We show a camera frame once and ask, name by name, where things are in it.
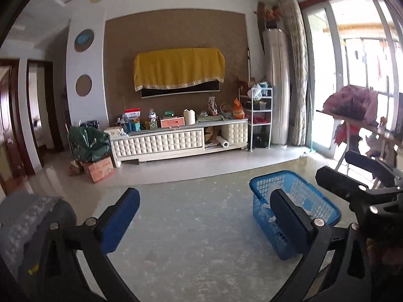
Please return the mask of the blue plastic laundry basket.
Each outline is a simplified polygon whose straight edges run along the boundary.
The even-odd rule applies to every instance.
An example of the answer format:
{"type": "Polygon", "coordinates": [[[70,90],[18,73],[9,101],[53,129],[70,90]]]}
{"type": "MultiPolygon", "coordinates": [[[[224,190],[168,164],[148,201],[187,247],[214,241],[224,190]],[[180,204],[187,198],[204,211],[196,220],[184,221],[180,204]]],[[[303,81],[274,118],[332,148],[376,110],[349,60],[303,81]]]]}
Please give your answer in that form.
{"type": "Polygon", "coordinates": [[[300,199],[307,194],[318,194],[326,208],[324,217],[320,218],[329,226],[335,226],[341,218],[341,211],[324,194],[308,183],[301,176],[289,170],[281,170],[254,177],[249,181],[253,193],[253,216],[263,233],[282,260],[288,260],[305,252],[309,240],[304,239],[292,246],[291,241],[303,238],[304,231],[311,225],[310,218],[304,210],[296,206],[287,193],[300,199]]]}

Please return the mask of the white foam wrap sheet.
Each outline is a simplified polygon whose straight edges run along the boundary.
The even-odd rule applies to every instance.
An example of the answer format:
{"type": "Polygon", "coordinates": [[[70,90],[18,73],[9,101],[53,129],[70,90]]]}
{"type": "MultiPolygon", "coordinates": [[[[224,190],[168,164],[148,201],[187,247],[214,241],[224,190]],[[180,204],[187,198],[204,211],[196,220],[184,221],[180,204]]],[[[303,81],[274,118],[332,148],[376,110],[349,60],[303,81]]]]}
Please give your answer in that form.
{"type": "Polygon", "coordinates": [[[326,208],[323,204],[321,195],[307,194],[300,199],[298,196],[287,193],[287,197],[298,207],[302,208],[306,214],[314,219],[314,217],[324,217],[326,208]]]}

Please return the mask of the clothes drying rack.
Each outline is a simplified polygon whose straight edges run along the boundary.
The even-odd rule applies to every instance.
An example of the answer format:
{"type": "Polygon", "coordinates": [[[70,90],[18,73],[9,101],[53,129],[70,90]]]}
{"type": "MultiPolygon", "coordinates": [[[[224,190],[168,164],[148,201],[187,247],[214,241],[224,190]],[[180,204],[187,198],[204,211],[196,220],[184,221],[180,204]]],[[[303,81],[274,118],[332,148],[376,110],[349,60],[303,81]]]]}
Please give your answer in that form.
{"type": "Polygon", "coordinates": [[[355,151],[377,159],[395,176],[395,185],[402,185],[402,170],[397,167],[397,152],[402,148],[402,139],[387,129],[387,118],[377,117],[378,92],[347,85],[324,101],[321,113],[341,122],[335,127],[332,138],[332,143],[337,146],[346,145],[338,166],[346,162],[347,151],[355,151]]]}

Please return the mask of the orange cardboard box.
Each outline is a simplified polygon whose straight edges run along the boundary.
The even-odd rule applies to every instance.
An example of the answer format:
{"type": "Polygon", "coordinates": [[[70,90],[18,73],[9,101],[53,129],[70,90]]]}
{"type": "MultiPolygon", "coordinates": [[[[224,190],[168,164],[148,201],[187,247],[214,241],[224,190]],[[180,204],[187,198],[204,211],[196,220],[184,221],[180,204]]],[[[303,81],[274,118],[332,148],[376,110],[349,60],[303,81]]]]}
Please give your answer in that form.
{"type": "Polygon", "coordinates": [[[84,171],[89,175],[93,183],[98,183],[114,174],[114,166],[110,156],[93,163],[81,163],[84,171]]]}

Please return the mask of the green plastic bag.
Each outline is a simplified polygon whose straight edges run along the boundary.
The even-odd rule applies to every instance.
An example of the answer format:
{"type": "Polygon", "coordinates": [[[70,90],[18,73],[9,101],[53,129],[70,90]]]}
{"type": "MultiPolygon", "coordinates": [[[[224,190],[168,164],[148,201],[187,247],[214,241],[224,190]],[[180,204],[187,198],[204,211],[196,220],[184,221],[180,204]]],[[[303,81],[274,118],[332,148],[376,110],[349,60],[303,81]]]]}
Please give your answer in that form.
{"type": "Polygon", "coordinates": [[[73,158],[80,162],[98,162],[111,153],[110,135],[96,128],[72,126],[69,142],[73,158]]]}

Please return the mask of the white tufted tv cabinet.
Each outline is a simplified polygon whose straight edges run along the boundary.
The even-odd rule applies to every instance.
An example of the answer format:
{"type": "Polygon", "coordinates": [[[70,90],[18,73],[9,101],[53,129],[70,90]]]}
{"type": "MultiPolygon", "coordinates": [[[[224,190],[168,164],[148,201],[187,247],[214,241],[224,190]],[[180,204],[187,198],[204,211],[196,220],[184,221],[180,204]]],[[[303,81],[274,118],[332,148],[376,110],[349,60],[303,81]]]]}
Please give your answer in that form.
{"type": "Polygon", "coordinates": [[[213,154],[248,147],[249,126],[246,119],[201,122],[190,126],[144,130],[111,137],[111,154],[115,167],[122,162],[169,160],[213,154]],[[216,137],[229,142],[223,148],[216,137]]]}

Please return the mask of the white metal shelf rack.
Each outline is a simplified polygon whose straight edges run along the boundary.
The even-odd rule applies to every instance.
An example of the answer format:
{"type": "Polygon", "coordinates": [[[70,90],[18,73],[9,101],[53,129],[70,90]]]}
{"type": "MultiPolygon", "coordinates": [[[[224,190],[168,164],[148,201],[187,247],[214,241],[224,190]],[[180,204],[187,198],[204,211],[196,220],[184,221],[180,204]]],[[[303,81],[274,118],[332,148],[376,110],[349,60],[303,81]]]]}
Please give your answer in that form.
{"type": "Polygon", "coordinates": [[[273,122],[273,89],[267,82],[238,82],[238,99],[249,126],[249,150],[269,149],[273,122]]]}

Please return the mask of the orange snack bag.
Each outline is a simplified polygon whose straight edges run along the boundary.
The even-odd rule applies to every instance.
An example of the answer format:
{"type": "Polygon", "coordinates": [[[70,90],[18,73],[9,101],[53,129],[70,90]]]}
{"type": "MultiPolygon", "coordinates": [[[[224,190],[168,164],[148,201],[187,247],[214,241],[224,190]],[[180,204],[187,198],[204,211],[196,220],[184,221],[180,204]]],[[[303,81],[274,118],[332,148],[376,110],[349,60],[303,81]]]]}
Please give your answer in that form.
{"type": "Polygon", "coordinates": [[[245,118],[245,112],[238,98],[233,101],[232,115],[235,119],[245,118]]]}

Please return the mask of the white paper towel roll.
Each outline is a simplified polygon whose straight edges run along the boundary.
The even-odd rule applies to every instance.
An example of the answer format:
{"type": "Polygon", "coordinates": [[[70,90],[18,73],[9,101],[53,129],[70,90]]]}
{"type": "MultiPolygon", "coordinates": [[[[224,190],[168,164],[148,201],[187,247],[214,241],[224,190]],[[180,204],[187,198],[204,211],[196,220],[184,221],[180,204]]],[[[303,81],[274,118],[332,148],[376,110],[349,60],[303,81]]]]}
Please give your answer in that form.
{"type": "Polygon", "coordinates": [[[217,136],[216,137],[217,142],[223,147],[223,148],[228,148],[229,142],[224,139],[222,136],[217,136]]]}

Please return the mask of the pink drawer box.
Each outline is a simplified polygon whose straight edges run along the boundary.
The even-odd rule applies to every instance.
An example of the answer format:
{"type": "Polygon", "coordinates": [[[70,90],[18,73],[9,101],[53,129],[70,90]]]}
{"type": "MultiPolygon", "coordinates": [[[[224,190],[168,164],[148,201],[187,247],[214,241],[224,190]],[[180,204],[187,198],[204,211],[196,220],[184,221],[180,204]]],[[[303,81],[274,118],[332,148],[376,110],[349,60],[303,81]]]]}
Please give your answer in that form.
{"type": "Polygon", "coordinates": [[[175,128],[185,125],[184,117],[169,117],[160,119],[161,128],[175,128]]]}

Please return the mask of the white standing air conditioner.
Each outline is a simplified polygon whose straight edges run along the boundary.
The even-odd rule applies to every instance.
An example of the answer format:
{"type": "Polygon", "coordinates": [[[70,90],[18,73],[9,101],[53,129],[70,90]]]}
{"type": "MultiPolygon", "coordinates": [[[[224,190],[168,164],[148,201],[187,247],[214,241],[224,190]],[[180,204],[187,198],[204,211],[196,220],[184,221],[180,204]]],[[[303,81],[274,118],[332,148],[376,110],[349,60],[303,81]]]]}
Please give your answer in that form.
{"type": "Polygon", "coordinates": [[[290,118],[290,60],[288,38],[280,29],[263,33],[265,77],[272,88],[272,132],[274,145],[288,144],[290,118]]]}

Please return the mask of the white plastic jug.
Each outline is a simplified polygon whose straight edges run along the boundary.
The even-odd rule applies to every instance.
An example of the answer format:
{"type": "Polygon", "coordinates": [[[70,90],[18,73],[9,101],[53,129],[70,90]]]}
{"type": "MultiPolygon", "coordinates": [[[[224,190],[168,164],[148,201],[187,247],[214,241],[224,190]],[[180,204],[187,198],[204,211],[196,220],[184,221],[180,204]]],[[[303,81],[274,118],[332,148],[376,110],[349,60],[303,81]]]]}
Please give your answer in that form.
{"type": "Polygon", "coordinates": [[[185,109],[183,111],[183,117],[187,126],[196,124],[196,113],[194,110],[185,109]]]}

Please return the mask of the beige curtain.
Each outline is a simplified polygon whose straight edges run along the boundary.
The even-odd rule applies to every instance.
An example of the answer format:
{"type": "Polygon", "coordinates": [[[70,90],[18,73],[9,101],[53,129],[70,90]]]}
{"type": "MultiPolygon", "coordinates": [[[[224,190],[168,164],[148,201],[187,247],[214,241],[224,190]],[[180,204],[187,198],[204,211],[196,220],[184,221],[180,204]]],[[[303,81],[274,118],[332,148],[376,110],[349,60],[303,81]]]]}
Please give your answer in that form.
{"type": "Polygon", "coordinates": [[[297,0],[279,0],[283,24],[290,35],[294,64],[296,116],[292,143],[303,146],[307,136],[308,50],[302,12],[297,0]]]}

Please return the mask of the yellow tv cover cloth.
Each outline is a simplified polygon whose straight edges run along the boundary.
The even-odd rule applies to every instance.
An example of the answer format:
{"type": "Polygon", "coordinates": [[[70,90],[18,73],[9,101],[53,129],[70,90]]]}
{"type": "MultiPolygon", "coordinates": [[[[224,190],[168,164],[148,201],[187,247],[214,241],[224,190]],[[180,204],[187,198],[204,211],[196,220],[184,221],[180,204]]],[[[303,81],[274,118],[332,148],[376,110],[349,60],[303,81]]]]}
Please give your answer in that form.
{"type": "Polygon", "coordinates": [[[139,53],[134,59],[134,86],[171,90],[225,80],[225,58],[217,48],[174,48],[139,53]]]}

